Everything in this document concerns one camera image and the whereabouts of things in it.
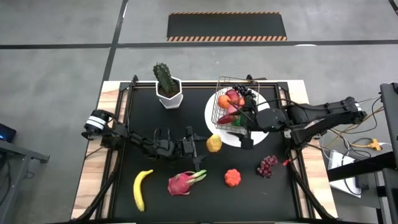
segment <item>black mat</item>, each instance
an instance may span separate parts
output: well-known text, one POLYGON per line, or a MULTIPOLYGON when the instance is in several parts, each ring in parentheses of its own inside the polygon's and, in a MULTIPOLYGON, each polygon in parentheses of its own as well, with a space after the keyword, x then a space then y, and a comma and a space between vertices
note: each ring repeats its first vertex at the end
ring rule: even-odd
MULTIPOLYGON (((184 136, 184 128, 193 126, 194 132, 210 136, 204 119, 205 105, 215 88, 183 88, 184 99, 177 110, 166 110, 155 95, 154 88, 134 90, 129 116, 132 129, 144 136, 153 136, 155 128, 169 127, 175 138, 184 136)), ((262 88, 261 94, 275 98, 273 88, 262 88)), ((199 154, 207 153, 205 143, 197 144, 199 154)), ((274 176, 263 179, 255 173, 259 161, 270 154, 284 158, 282 136, 278 133, 255 146, 255 150, 223 145, 221 151, 201 165, 208 175, 191 188, 189 196, 171 196, 168 179, 175 174, 193 170, 190 159, 175 162, 152 161, 140 149, 126 146, 121 177, 115 203, 115 218, 143 222, 238 222, 284 221, 297 217, 292 182, 288 170, 281 164, 274 167, 274 176), (224 183, 228 169, 240 171, 239 186, 229 188, 224 183), (142 184, 145 212, 139 212, 134 202, 132 185, 142 170, 153 169, 142 184)))
POLYGON ((168 41, 286 40, 279 12, 175 12, 169 15, 168 41))

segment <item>table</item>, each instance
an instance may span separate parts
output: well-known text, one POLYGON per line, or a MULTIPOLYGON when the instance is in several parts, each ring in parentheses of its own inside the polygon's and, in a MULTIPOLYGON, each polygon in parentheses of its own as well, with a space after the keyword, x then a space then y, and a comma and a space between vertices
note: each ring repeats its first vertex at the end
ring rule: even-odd
MULTIPOLYGON (((261 81, 261 82, 279 82, 278 81, 261 81)), ((290 98, 297 103, 308 103, 307 92, 303 80, 283 80, 281 82, 287 82, 290 91, 290 98)), ((101 89, 101 95, 98 102, 98 109, 106 110, 114 113, 116 108, 116 101, 119 93, 120 81, 108 81, 103 83, 101 89)), ((124 118, 124 108, 126 105, 126 97, 122 99, 121 114, 119 116, 120 121, 124 118)), ((314 145, 319 145, 318 141, 313 140, 311 142, 314 145)), ((87 148, 87 154, 96 150, 100 147, 100 140, 90 141, 87 148)), ((98 193, 101 186, 101 179, 104 171, 104 164, 106 160, 107 149, 101 149, 95 154, 91 155, 83 164, 82 173, 80 177, 80 183, 76 193, 75 203, 71 218, 76 218, 81 215, 86 207, 92 202, 95 195, 98 193)), ((311 191, 319 200, 319 202, 325 207, 325 209, 334 217, 337 217, 335 203, 329 186, 329 180, 326 173, 326 168, 323 163, 322 152, 312 147, 306 147, 303 151, 303 160, 305 164, 305 170, 307 173, 308 184, 311 191)), ((102 217, 107 217, 107 211, 109 208, 109 195, 111 189, 108 190, 105 199, 102 217)), ((307 200, 299 189, 300 202, 303 209, 304 217, 309 217, 307 210, 307 200)))

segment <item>grapes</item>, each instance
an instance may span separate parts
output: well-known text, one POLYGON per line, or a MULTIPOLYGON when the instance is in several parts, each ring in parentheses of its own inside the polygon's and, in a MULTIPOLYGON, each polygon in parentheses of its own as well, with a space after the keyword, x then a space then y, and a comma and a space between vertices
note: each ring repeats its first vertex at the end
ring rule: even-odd
POLYGON ((260 166, 257 168, 258 174, 262 177, 271 178, 272 176, 271 167, 276 165, 277 163, 278 159, 276 158, 275 155, 263 158, 263 160, 260 162, 260 166))

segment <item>banana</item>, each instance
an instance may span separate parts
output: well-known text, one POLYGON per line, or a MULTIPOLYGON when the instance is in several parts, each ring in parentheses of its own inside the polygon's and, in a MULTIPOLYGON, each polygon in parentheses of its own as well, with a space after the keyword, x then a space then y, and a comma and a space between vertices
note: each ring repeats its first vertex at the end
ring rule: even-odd
POLYGON ((134 180, 134 185, 132 187, 134 192, 134 200, 136 201, 138 210, 141 212, 145 210, 144 200, 142 199, 141 194, 141 182, 148 174, 151 174, 153 171, 154 170, 141 171, 134 180))

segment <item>potted cactus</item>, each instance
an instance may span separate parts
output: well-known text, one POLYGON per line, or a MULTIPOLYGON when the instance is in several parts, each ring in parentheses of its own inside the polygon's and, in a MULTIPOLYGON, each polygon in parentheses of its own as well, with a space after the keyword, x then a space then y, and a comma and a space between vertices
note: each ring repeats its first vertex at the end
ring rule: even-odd
POLYGON ((166 109, 178 108, 183 98, 181 80, 172 77, 164 63, 157 63, 154 66, 154 74, 157 79, 156 95, 159 101, 166 109))

